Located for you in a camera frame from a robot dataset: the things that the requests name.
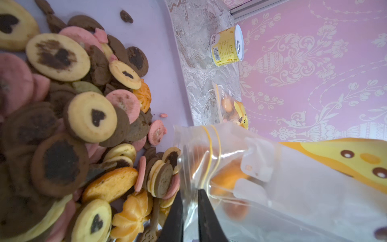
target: white label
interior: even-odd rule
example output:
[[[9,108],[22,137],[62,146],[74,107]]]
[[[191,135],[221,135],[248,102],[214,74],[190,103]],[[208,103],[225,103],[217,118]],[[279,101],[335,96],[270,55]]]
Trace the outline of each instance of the white label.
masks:
[[[215,60],[220,60],[219,51],[217,47],[214,47],[214,56],[215,56]]]

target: pink cookie crumb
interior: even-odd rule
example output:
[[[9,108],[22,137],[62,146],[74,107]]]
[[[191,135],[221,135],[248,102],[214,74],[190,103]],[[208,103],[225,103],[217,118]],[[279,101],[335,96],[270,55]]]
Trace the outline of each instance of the pink cookie crumb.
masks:
[[[104,30],[96,28],[94,32],[94,37],[96,37],[100,43],[109,43],[108,34],[106,34]]]
[[[112,61],[114,61],[114,60],[118,60],[118,58],[117,58],[117,56],[116,56],[116,55],[114,55],[114,54],[111,54],[111,55],[110,55],[109,62],[112,62]]]
[[[142,156],[139,160],[139,165],[138,165],[139,175],[137,176],[137,181],[136,181],[136,184],[134,185],[134,191],[136,192],[141,191],[142,183],[144,182],[145,167],[146,167],[146,158],[145,156]]]

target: brown eye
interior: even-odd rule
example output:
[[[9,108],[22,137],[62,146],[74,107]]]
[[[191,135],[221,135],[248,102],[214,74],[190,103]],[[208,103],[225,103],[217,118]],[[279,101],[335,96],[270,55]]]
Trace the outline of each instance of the brown eye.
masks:
[[[352,151],[350,150],[343,150],[342,152],[340,152],[341,156],[344,157],[344,158],[352,158],[355,156],[355,153],[353,153]]]
[[[372,173],[380,178],[387,179],[387,170],[382,167],[377,167],[372,170]]]

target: cookie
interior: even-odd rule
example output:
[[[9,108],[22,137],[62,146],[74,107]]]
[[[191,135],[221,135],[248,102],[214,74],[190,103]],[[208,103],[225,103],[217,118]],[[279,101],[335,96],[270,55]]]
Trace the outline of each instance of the cookie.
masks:
[[[101,47],[106,59],[110,60],[110,56],[114,55],[113,50],[111,50],[110,46],[106,43],[101,43]]]
[[[8,116],[31,100],[34,92],[33,76],[22,59],[3,53],[0,54],[0,79],[3,102],[0,114]]]
[[[78,94],[65,109],[67,130],[88,143],[99,143],[111,137],[117,127],[113,105],[95,92]]]
[[[74,40],[78,44],[80,44],[86,51],[90,50],[92,45],[96,46],[103,52],[102,46],[99,43],[98,39],[94,37],[92,33],[89,31],[77,27],[77,26],[69,26],[62,29],[58,34],[69,37]]]
[[[144,156],[147,161],[150,161],[152,158],[158,158],[158,156],[156,155],[156,147],[150,147],[149,149],[147,149],[144,152]]]
[[[29,104],[9,116],[2,127],[2,146],[37,145],[58,127],[52,106],[47,102]]]
[[[148,73],[148,59],[144,52],[137,47],[131,46],[126,49],[129,58],[129,66],[139,75],[143,77]]]
[[[49,237],[45,242],[62,241],[65,238],[67,227],[70,224],[72,217],[76,211],[75,202],[73,199],[67,202],[65,210],[55,222]]]
[[[44,14],[54,14],[54,10],[52,10],[50,4],[46,0],[35,0],[36,5],[42,10]]]
[[[51,82],[46,100],[53,105],[55,115],[62,118],[66,104],[77,94],[78,92],[74,88]]]
[[[109,152],[106,153],[104,157],[104,161],[116,156],[126,156],[130,158],[132,161],[136,160],[136,149],[131,144],[119,144],[113,147]]]
[[[158,145],[164,136],[164,124],[161,120],[154,121],[149,129],[148,141],[151,145]]]
[[[61,34],[35,36],[26,46],[26,55],[40,73],[59,81],[79,80],[90,69],[90,58],[82,46]]]
[[[113,54],[115,54],[121,62],[125,64],[129,64],[129,58],[126,53],[126,49],[124,45],[119,41],[116,37],[108,34],[108,41],[109,41],[109,46],[111,50],[113,50]]]
[[[111,74],[124,86],[131,89],[139,89],[141,87],[141,78],[127,64],[114,60],[109,63]]]
[[[125,10],[121,10],[120,17],[125,23],[133,23],[132,17]]]
[[[67,195],[64,198],[62,198],[59,201],[54,202],[54,204],[51,206],[51,208],[48,210],[48,212],[45,213],[43,218],[38,220],[34,226],[27,230],[24,233],[19,233],[15,236],[8,237],[6,239],[0,239],[1,242],[20,242],[20,241],[29,241],[31,239],[36,238],[37,236],[41,235],[43,232],[48,230],[60,217],[60,215],[65,210],[65,206],[67,202],[69,202],[72,198],[72,195]],[[32,219],[35,219],[34,217],[20,217],[19,220],[15,221],[15,224],[18,225],[21,222],[30,221]]]
[[[134,241],[139,233],[144,231],[142,223],[148,208],[146,191],[128,196],[123,204],[123,211],[114,215],[111,224],[115,226],[110,232],[113,239],[119,241]]]
[[[105,44],[109,43],[108,34],[106,34],[104,30],[96,28],[93,35],[98,39],[98,42]]]
[[[130,125],[130,132],[127,134],[125,140],[129,142],[139,141],[146,137],[149,130],[150,126],[145,123],[144,116],[140,115],[138,119]]]
[[[137,170],[123,167],[108,172],[93,181],[82,195],[82,203],[102,199],[111,203],[128,191],[137,180]]]
[[[154,194],[154,197],[157,198],[163,198],[171,185],[172,180],[172,174],[173,174],[173,168],[171,164],[164,164],[159,172],[155,171],[156,178],[154,179],[152,177],[152,183],[151,183],[151,191]]]
[[[144,147],[145,143],[146,143],[146,136],[140,139],[139,141],[133,142],[132,145],[134,146],[136,151],[139,152]]]
[[[146,113],[149,110],[149,107],[151,105],[152,96],[148,85],[144,82],[144,79],[141,79],[140,89],[133,90],[133,94],[137,97],[137,99],[141,103],[141,111]]]
[[[137,171],[138,171],[139,175],[137,177],[136,184],[134,185],[134,190],[136,192],[141,191],[142,184],[144,182],[145,167],[146,167],[146,158],[145,158],[145,156],[142,156],[142,157],[140,157],[139,164],[137,166]]]
[[[86,16],[86,15],[76,15],[72,17],[68,23],[69,26],[77,26],[87,31],[94,32],[95,28],[99,28],[101,30],[105,30],[102,25],[100,25],[95,19]]]
[[[127,113],[116,106],[114,106],[114,109],[116,110],[117,114],[117,127],[110,138],[103,142],[100,142],[100,146],[114,147],[122,143],[122,141],[126,138],[126,135],[130,130],[129,118]]]
[[[96,86],[108,84],[113,76],[109,70],[109,61],[104,53],[94,45],[90,47],[88,53],[91,60],[90,77],[93,84]]]
[[[32,103],[42,102],[50,89],[50,79],[39,74],[32,74],[34,80],[34,92],[32,94]]]
[[[106,242],[110,231],[111,208],[108,202],[95,199],[83,206],[69,228],[67,242]]]
[[[67,24],[65,24],[65,22],[63,22],[60,18],[53,14],[47,14],[46,22],[51,33],[55,34],[59,33],[62,29],[67,27]]]
[[[0,13],[0,49],[24,51],[27,42],[40,34],[35,19],[17,2],[2,0]]]
[[[111,163],[111,162],[116,162],[117,163],[117,168],[122,168],[122,167],[133,167],[133,161],[129,157],[126,156],[115,156],[113,158],[110,158],[108,160],[104,160],[102,164],[104,163]]]
[[[137,97],[127,90],[114,90],[106,95],[114,106],[123,109],[128,115],[129,122],[132,124],[140,115],[140,103]]]
[[[42,194],[63,197],[78,189],[88,169],[85,145],[61,133],[38,146],[31,162],[31,180]]]
[[[177,158],[181,154],[181,150],[177,147],[171,147],[168,150],[165,151],[163,154],[162,160],[165,161],[166,163],[169,163],[172,165],[173,174],[176,174],[178,172],[177,167]]]
[[[175,175],[172,176],[171,185],[170,185],[167,193],[164,195],[163,200],[168,200],[171,197],[173,197],[174,194],[177,193],[179,188],[180,188],[180,175],[179,174],[175,174]]]

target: pink wallpaper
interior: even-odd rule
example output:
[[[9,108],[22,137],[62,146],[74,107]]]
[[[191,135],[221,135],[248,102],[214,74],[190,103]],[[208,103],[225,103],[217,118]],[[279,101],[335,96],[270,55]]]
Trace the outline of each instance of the pink wallpaper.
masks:
[[[292,0],[238,23],[250,130],[387,140],[387,1]]]
[[[236,8],[244,3],[250,2],[251,0],[222,0],[228,9]]]

